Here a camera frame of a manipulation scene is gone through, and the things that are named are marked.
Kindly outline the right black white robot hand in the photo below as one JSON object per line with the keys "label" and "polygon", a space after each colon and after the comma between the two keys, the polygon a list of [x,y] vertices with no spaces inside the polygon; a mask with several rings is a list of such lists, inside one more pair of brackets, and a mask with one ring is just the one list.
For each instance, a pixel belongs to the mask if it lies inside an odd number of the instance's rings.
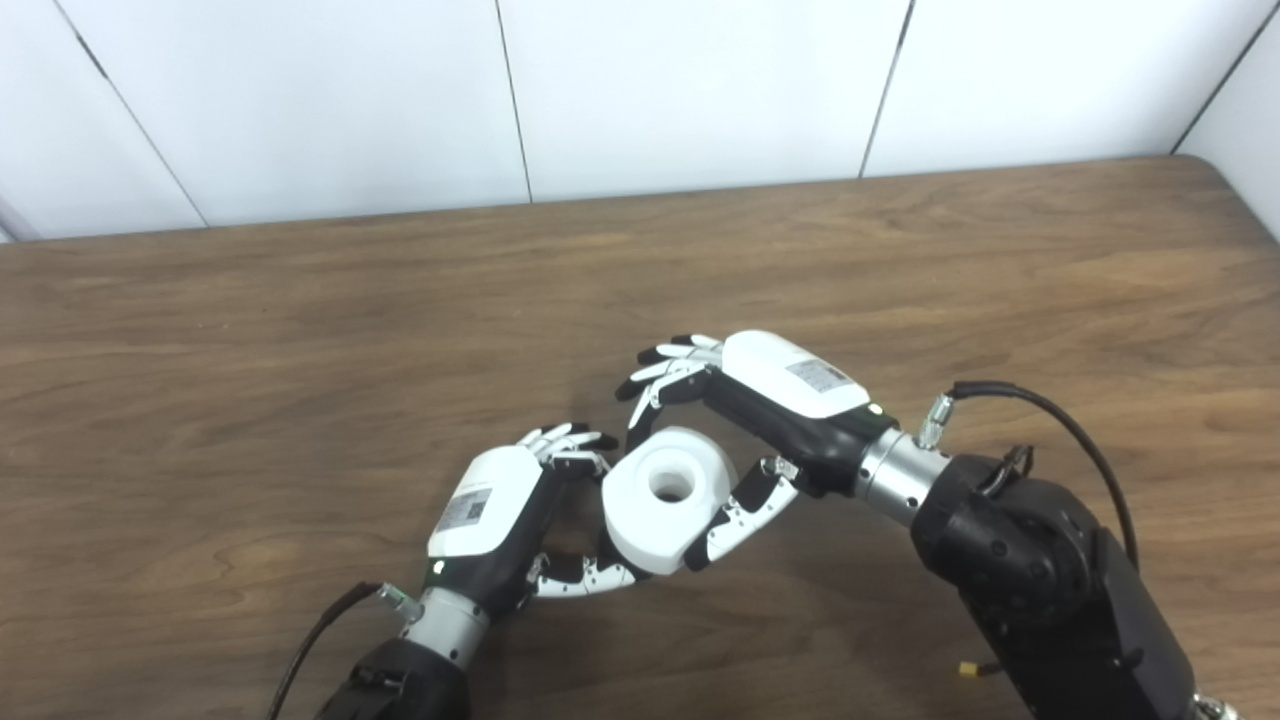
{"label": "right black white robot hand", "polygon": [[768,331],[740,331],[724,340],[677,334],[637,354],[639,369],[616,388],[632,401],[626,447],[653,433],[666,407],[703,404],[765,443],[758,460],[685,550],[700,571],[772,521],[796,495],[823,498],[858,493],[870,447],[900,424],[877,410],[849,374]]}

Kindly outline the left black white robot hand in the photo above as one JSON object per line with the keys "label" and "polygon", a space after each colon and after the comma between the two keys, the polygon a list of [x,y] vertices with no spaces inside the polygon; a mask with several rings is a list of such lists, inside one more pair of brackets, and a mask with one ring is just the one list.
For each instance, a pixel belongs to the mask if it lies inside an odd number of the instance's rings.
{"label": "left black white robot hand", "polygon": [[465,597],[499,621],[539,596],[582,597],[648,579],[607,543],[584,556],[544,546],[566,489],[602,482],[605,452],[617,446],[585,423],[562,423],[474,457],[428,541],[422,588]]}

